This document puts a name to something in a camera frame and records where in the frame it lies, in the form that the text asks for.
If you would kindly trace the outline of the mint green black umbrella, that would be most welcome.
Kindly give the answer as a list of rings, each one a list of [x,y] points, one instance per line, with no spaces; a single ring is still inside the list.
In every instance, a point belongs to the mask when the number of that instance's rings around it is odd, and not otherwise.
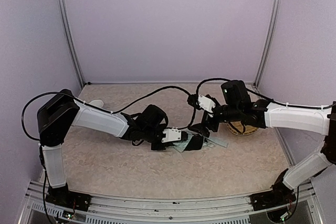
[[[228,142],[218,137],[204,137],[199,134],[187,132],[187,139],[184,141],[173,142],[172,147],[179,153],[186,151],[199,151],[203,147],[220,146],[227,148]]]

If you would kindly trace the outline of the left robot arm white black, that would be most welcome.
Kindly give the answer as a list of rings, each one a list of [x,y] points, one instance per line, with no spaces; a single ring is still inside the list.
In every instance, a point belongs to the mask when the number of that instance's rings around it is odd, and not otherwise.
[[[138,114],[114,113],[77,101],[63,89],[37,112],[39,145],[50,189],[68,191],[62,145],[72,126],[104,132],[122,140],[160,142],[168,125],[166,113],[156,105],[148,105]]]

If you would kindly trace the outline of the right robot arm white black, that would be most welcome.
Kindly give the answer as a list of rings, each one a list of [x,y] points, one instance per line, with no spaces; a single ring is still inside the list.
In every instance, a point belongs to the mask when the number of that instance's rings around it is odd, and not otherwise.
[[[252,91],[241,80],[224,79],[220,88],[226,102],[224,105],[210,95],[200,95],[200,86],[196,87],[195,94],[189,95],[188,104],[204,111],[201,123],[190,126],[191,131],[209,136],[211,131],[217,132],[220,123],[240,122],[242,127],[288,128],[324,136],[317,150],[279,175],[272,186],[274,192],[289,194],[307,179],[335,164],[335,104],[284,104],[263,95],[253,102],[249,96]]]

